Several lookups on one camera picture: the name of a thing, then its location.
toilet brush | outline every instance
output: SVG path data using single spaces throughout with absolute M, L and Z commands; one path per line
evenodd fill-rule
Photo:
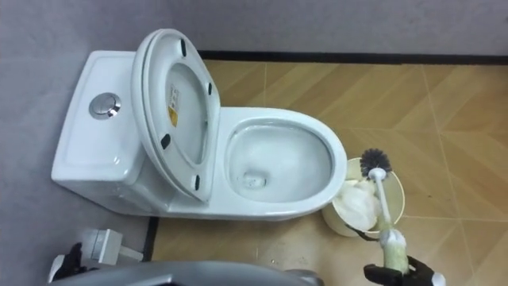
M 381 204 L 382 217 L 379 219 L 379 244 L 383 249 L 384 267 L 398 270 L 402 274 L 410 271 L 406 254 L 406 239 L 394 228 L 388 209 L 383 180 L 391 171 L 388 156 L 379 149 L 369 149 L 360 159 L 362 176 L 375 182 Z

beige floor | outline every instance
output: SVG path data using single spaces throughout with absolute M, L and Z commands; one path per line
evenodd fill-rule
M 208 61 L 224 106 L 321 119 L 348 157 L 377 147 L 406 189 L 411 255 L 448 285 L 508 280 L 508 67 Z M 369 285 L 376 244 L 335 235 L 319 213 L 287 222 L 162 219 L 154 260 L 245 261 Z

brush bristles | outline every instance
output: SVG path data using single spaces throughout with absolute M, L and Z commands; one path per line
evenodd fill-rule
M 368 173 L 373 168 L 384 169 L 387 173 L 391 172 L 388 156 L 379 149 L 366 150 L 360 159 L 360 167 L 364 177 L 368 177 Z

gray wall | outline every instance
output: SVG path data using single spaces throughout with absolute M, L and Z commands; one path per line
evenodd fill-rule
M 41 285 L 52 259 L 90 228 L 142 250 L 147 218 L 111 213 L 50 179 L 56 144 L 88 53 L 136 50 L 172 27 L 164 0 L 0 2 L 0 285 Z
M 507 0 L 173 1 L 199 49 L 508 55 Z

white toilet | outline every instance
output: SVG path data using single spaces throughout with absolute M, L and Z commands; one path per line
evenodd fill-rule
M 137 52 L 90 54 L 52 179 L 127 215 L 284 220 L 329 203 L 346 168 L 317 119 L 221 107 L 192 43 L 160 29 Z

